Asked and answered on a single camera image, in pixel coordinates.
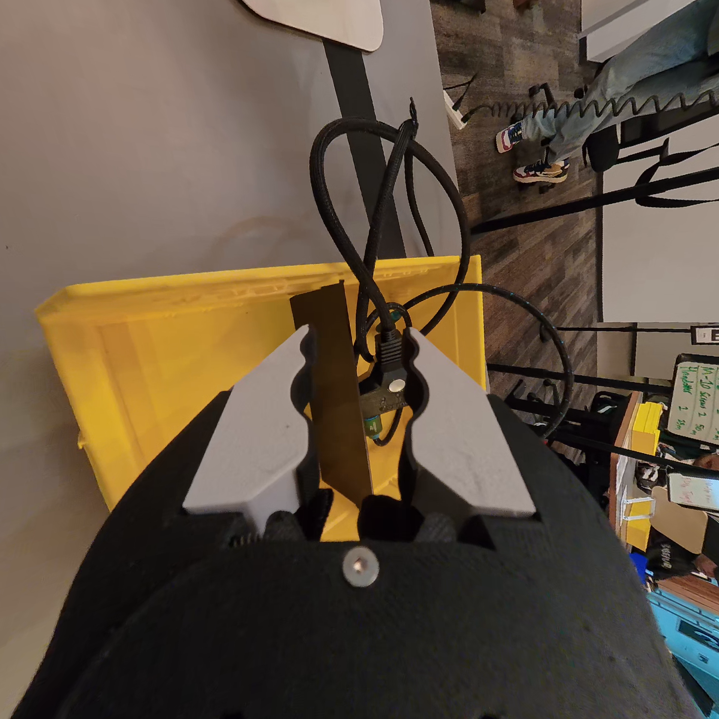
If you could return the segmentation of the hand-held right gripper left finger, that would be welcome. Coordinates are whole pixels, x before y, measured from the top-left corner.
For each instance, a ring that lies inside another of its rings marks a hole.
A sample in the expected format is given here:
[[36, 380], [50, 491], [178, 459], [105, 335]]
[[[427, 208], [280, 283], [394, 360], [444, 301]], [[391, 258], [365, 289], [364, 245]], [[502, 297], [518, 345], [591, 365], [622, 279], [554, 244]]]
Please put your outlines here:
[[296, 512], [318, 483], [310, 423], [316, 334], [298, 328], [235, 383], [183, 502], [192, 515], [239, 512], [265, 529], [277, 511]]

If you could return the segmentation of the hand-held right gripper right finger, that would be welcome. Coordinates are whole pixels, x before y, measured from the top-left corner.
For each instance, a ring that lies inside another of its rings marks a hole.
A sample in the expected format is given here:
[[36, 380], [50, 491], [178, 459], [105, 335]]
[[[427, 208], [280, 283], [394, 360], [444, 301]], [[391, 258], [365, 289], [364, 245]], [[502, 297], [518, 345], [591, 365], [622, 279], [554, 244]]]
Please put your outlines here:
[[419, 330], [403, 335], [412, 417], [401, 499], [415, 542], [533, 542], [536, 507], [488, 394]]

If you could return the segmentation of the yellow plastic bin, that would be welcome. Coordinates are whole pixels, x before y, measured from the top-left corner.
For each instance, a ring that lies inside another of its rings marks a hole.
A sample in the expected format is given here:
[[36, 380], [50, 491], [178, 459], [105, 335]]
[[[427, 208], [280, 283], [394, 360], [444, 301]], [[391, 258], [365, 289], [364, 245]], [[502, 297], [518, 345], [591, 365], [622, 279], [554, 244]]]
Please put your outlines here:
[[[380, 260], [374, 278], [404, 305], [453, 281], [458, 263]], [[210, 400], [292, 335], [291, 297], [340, 281], [354, 319], [358, 283], [345, 263], [76, 284], [39, 305], [78, 446], [108, 509]], [[486, 387], [480, 293], [461, 292], [428, 339]]]
[[664, 404], [660, 402], [643, 402], [638, 405], [631, 429], [631, 450], [641, 454], [656, 455], [664, 409]]

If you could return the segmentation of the black hdmi switch with cable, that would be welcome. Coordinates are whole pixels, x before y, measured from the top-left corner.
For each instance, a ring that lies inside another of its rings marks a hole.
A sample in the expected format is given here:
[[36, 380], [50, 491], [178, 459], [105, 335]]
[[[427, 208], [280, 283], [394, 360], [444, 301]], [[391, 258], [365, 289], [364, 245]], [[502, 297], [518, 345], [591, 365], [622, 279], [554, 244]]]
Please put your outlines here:
[[[392, 151], [382, 174], [380, 190], [370, 217], [370, 229], [360, 257], [346, 230], [338, 218], [331, 201], [325, 173], [325, 155], [330, 144], [338, 137], [351, 133], [368, 134], [377, 139], [392, 140]], [[456, 213], [460, 230], [461, 253], [455, 285], [464, 282], [470, 264], [470, 226], [458, 188], [452, 182], [440, 162], [416, 141], [418, 113], [413, 98], [409, 100], [409, 118], [399, 128], [377, 120], [359, 117], [342, 118], [325, 125], [313, 140], [309, 158], [310, 184], [321, 219], [352, 274], [358, 281], [357, 310], [355, 314], [355, 355], [366, 361], [374, 361], [370, 377], [387, 380], [390, 373], [400, 370], [400, 332], [392, 312], [404, 318], [409, 327], [410, 319], [404, 306], [385, 300], [374, 280], [374, 269], [379, 255], [385, 215], [398, 180], [400, 168], [404, 167], [406, 195], [411, 216], [426, 247], [429, 246], [428, 232], [418, 208], [414, 185], [414, 160], [419, 160], [436, 178], [448, 196]]]

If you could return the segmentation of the black bin divider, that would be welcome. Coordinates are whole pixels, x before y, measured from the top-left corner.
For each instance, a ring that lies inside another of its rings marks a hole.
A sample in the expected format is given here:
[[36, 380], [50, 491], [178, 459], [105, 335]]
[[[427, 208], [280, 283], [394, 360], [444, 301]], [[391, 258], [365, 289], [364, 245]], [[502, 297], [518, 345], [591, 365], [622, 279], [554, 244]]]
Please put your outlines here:
[[309, 325], [316, 340], [309, 406], [321, 479], [359, 508], [373, 485], [345, 282], [295, 295], [290, 306], [294, 327]]

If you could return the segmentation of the whiteboard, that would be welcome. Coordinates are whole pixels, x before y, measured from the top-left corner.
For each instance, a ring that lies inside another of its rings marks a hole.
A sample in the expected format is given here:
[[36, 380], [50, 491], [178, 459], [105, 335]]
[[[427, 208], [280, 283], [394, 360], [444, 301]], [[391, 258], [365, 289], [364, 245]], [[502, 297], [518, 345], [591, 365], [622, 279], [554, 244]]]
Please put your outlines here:
[[677, 356], [667, 431], [718, 446], [718, 357]]

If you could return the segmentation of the blue storage crate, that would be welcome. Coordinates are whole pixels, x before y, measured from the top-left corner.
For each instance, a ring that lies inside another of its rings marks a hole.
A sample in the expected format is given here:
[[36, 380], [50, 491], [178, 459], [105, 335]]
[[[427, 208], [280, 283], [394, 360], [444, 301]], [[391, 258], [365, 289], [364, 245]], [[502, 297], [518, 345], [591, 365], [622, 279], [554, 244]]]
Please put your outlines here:
[[648, 593], [647, 599], [669, 650], [690, 668], [718, 679], [718, 616], [664, 590]]

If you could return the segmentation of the white metal board stand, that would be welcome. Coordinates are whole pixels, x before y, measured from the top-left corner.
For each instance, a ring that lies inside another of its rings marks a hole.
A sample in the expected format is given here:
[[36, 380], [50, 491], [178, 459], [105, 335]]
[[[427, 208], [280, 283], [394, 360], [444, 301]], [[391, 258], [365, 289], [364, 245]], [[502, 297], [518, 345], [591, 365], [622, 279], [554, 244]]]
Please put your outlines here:
[[268, 22], [365, 52], [382, 44], [384, 24], [379, 1], [243, 1]]

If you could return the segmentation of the black desk frame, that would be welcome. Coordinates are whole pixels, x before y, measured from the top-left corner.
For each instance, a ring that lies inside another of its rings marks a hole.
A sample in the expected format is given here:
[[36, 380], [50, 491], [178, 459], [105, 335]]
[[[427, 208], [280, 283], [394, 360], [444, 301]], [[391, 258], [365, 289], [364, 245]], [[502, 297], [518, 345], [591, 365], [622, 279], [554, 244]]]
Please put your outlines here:
[[633, 201], [640, 198], [659, 195], [681, 188], [713, 182], [718, 179], [718, 167], [702, 170], [700, 172], [688, 173], [677, 177], [666, 178], [634, 185], [630, 188], [602, 193], [576, 201], [548, 206], [534, 211], [526, 211], [508, 216], [497, 216], [487, 221], [480, 222], [470, 230], [471, 237], [476, 238], [493, 231], [522, 226], [536, 221], [555, 219], [558, 217], [597, 209], [605, 205]]

